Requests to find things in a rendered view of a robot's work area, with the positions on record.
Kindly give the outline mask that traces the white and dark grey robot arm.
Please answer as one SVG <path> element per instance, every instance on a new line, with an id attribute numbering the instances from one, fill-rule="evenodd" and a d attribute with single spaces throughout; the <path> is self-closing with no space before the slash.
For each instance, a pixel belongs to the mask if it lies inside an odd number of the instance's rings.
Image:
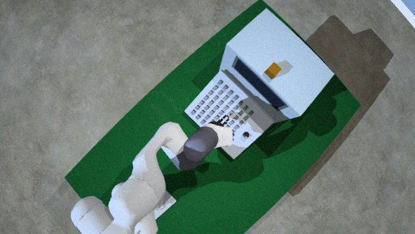
<path id="1" fill-rule="evenodd" d="M 95 196 L 82 198 L 71 212 L 74 225 L 82 234 L 157 234 L 154 212 L 163 208 L 166 190 L 158 150 L 162 148 L 178 170 L 189 171 L 214 148 L 232 145 L 233 136 L 232 128 L 208 123 L 188 138 L 178 123 L 163 124 L 133 160 L 129 179 L 114 187 L 109 207 Z"/>

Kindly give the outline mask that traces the light blue keypad machine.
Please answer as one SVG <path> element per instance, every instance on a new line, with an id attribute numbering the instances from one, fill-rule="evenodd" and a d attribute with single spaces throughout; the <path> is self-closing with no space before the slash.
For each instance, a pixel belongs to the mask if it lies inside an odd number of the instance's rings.
<path id="1" fill-rule="evenodd" d="M 185 113 L 200 128 L 227 115 L 235 136 L 221 148 L 235 159 L 273 123 L 301 116 L 333 75 L 266 8 L 226 44 L 219 73 Z"/>

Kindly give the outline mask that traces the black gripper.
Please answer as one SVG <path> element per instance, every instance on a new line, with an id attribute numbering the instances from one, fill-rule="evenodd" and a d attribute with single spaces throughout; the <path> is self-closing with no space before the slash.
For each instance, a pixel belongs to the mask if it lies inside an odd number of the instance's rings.
<path id="1" fill-rule="evenodd" d="M 221 120 L 219 119 L 217 122 L 212 121 L 212 122 L 209 122 L 209 123 L 224 127 L 224 124 L 227 124 L 227 121 L 229 121 L 229 117 L 227 115 L 225 115 Z"/>

